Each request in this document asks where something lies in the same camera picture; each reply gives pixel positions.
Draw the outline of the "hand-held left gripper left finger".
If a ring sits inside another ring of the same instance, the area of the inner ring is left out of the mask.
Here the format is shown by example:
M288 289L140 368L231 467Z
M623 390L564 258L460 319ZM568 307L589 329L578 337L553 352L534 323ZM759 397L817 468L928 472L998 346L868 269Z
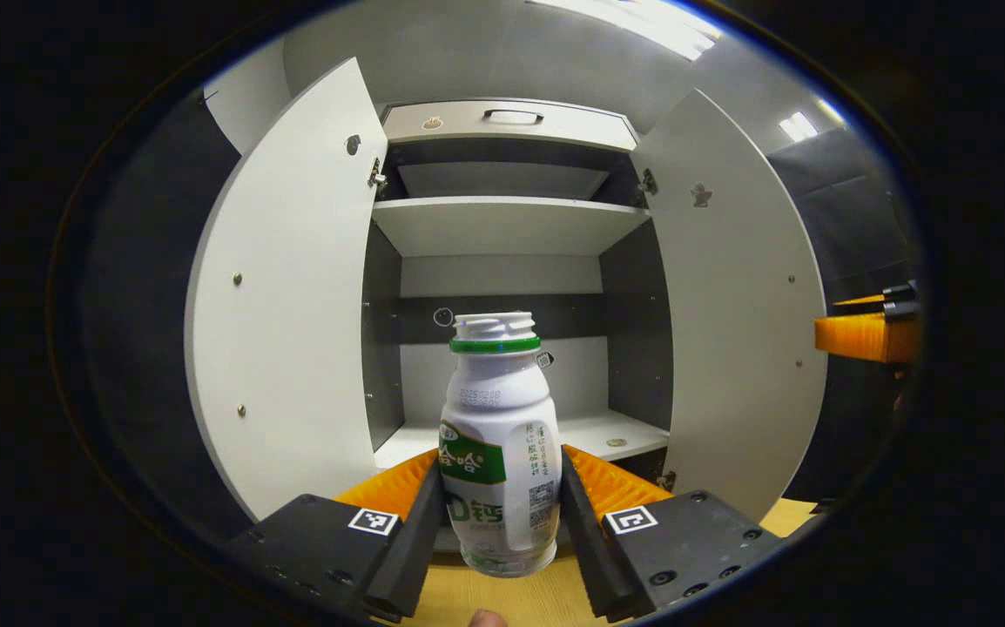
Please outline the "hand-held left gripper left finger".
M443 504L431 449L335 499L296 496L229 540L228 555L308 615L398 624L418 607Z

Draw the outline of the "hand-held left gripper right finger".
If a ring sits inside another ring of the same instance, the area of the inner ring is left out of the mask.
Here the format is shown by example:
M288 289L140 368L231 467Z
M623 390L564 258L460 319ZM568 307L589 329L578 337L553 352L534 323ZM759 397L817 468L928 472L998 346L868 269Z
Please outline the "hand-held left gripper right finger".
M607 622L685 610L784 547L705 489L673 495L570 445L562 460L562 521L591 611Z

